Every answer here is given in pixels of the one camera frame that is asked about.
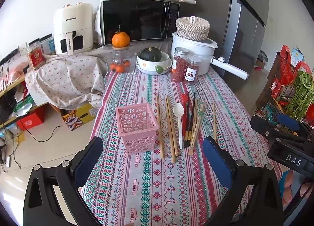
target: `blue gripper pad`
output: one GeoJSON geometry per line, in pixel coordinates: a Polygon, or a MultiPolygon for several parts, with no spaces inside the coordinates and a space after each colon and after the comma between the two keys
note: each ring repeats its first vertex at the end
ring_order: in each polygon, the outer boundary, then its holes
{"type": "Polygon", "coordinates": [[[204,139],[203,153],[220,184],[230,189],[232,187],[233,172],[236,169],[234,159],[227,151],[222,150],[212,137],[204,139]]]}
{"type": "Polygon", "coordinates": [[[74,176],[74,184],[77,188],[84,186],[102,151],[102,139],[93,137],[85,149],[79,151],[72,159],[70,171],[74,176]]]}
{"type": "Polygon", "coordinates": [[[300,125],[299,123],[295,120],[295,119],[292,119],[290,118],[289,116],[287,115],[284,115],[284,114],[278,114],[277,115],[277,120],[285,125],[286,127],[288,127],[289,129],[291,129],[292,131],[298,131],[300,130],[300,125]]]}

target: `white spoon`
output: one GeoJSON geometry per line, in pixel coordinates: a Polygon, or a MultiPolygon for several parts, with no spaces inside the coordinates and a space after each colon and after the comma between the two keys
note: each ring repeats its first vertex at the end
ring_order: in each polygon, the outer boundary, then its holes
{"type": "Polygon", "coordinates": [[[182,133],[182,122],[181,116],[184,115],[184,108],[181,103],[175,103],[173,106],[173,113],[176,117],[178,117],[178,125],[179,125],[179,146],[180,149],[183,149],[183,133],[182,133]]]}

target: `floor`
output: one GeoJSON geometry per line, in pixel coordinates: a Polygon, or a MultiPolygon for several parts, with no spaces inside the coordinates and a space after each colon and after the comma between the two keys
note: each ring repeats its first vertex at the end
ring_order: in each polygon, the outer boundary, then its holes
{"type": "MultiPolygon", "coordinates": [[[[253,71],[247,84],[235,92],[250,115],[255,111],[255,101],[266,84],[266,77],[267,75],[262,72],[253,71]]],[[[20,142],[15,152],[15,159],[21,169],[18,168],[13,157],[10,168],[5,169],[6,173],[0,169],[0,202],[18,225],[23,225],[25,191],[33,166],[41,164],[43,167],[54,167],[60,165],[63,160],[71,160],[89,142],[93,124],[94,121],[90,121],[78,129],[70,131],[59,113],[47,106],[44,124],[30,129],[30,132],[37,139],[45,140],[50,137],[53,128],[60,125],[61,127],[55,130],[52,138],[47,142],[39,143],[29,133],[23,132],[24,137],[21,136],[21,139],[25,140],[20,142]]],[[[11,154],[12,145],[13,140],[8,142],[6,154],[11,154]]],[[[76,224],[59,188],[56,187],[55,191],[66,219],[76,224]]]]}

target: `pink plastic basket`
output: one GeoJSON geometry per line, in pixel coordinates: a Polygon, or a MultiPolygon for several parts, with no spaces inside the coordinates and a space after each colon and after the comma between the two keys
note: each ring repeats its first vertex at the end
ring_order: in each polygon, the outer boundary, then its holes
{"type": "Polygon", "coordinates": [[[159,126],[149,103],[116,107],[116,118],[128,155],[154,149],[159,126]]]}

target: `screw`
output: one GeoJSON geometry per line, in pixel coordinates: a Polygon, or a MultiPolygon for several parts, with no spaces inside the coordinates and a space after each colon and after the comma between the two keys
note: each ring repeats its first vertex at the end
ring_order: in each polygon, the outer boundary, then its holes
{"type": "Polygon", "coordinates": [[[35,165],[35,166],[33,167],[33,169],[34,169],[35,171],[37,171],[38,169],[40,169],[40,165],[39,165],[39,164],[35,165]]]}
{"type": "Polygon", "coordinates": [[[272,170],[272,169],[273,169],[273,166],[272,166],[271,164],[267,163],[267,164],[266,164],[266,168],[267,168],[268,170],[272,170]]]}
{"type": "Polygon", "coordinates": [[[61,166],[67,167],[70,164],[68,160],[62,161],[61,166]]]}
{"type": "Polygon", "coordinates": [[[244,161],[243,160],[236,160],[236,164],[240,167],[244,166],[244,161]]]}

